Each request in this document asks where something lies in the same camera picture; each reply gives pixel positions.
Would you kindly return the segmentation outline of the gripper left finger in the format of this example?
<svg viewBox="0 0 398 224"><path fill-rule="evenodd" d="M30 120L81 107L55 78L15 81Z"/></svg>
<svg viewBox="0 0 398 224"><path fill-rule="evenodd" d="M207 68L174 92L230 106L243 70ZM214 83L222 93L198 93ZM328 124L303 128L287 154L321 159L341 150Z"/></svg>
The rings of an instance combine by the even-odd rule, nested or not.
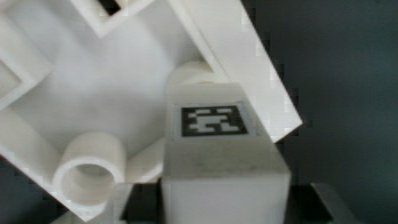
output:
<svg viewBox="0 0 398 224"><path fill-rule="evenodd" d="M49 224L163 224L159 184L120 184L101 214L83 221L65 212Z"/></svg>

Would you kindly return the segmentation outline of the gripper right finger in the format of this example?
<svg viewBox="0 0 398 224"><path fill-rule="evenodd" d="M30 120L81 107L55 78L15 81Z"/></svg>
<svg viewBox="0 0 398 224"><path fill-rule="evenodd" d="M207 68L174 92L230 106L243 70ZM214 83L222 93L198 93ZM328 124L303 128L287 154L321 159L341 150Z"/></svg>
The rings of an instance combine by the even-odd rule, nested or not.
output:
<svg viewBox="0 0 398 224"><path fill-rule="evenodd" d="M286 224L367 224L353 215L332 186L325 183L289 188Z"/></svg>

